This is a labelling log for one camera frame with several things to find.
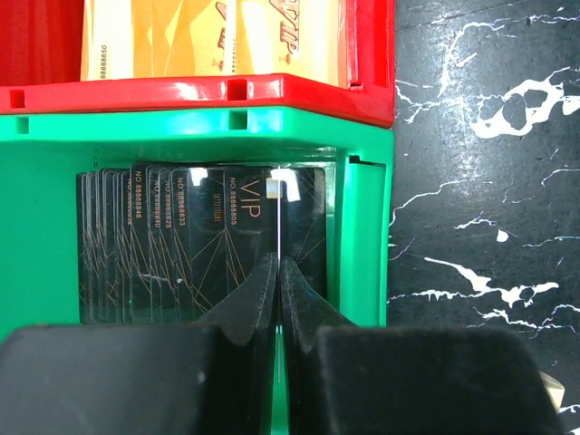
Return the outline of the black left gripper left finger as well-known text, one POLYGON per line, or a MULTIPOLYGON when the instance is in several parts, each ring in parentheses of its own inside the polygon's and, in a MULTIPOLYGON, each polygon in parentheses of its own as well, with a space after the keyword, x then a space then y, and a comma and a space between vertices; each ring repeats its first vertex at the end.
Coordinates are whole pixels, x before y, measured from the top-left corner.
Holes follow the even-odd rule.
POLYGON ((277 258, 192 323, 42 325, 1 346, 4 434, 267 434, 277 258))

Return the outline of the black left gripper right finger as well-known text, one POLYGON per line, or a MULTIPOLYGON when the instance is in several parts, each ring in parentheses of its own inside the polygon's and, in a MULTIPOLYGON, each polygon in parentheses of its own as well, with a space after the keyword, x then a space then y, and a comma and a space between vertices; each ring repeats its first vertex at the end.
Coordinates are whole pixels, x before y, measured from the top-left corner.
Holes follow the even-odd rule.
POLYGON ((559 434, 525 345, 497 329, 361 327, 280 266, 294 434, 559 434))

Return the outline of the black VIP credit card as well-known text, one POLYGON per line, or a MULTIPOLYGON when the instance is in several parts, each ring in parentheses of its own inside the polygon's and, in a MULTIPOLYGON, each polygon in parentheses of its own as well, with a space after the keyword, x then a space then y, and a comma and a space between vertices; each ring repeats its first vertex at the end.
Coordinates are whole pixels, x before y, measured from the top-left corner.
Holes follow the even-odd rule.
POLYGON ((282 207, 282 179, 280 175, 281 167, 278 166, 272 171, 272 178, 276 180, 276 256, 277 256, 277 271, 276 271, 276 322, 275 322, 275 338, 276 338, 276 348, 275 357, 277 363, 276 369, 276 382, 281 382, 281 371, 282 371, 282 356, 280 355, 280 339, 279 334, 281 330, 282 320, 281 320, 281 290, 280 290, 280 269, 281 269, 281 257, 282 257, 282 236, 281 236, 281 207, 282 207))

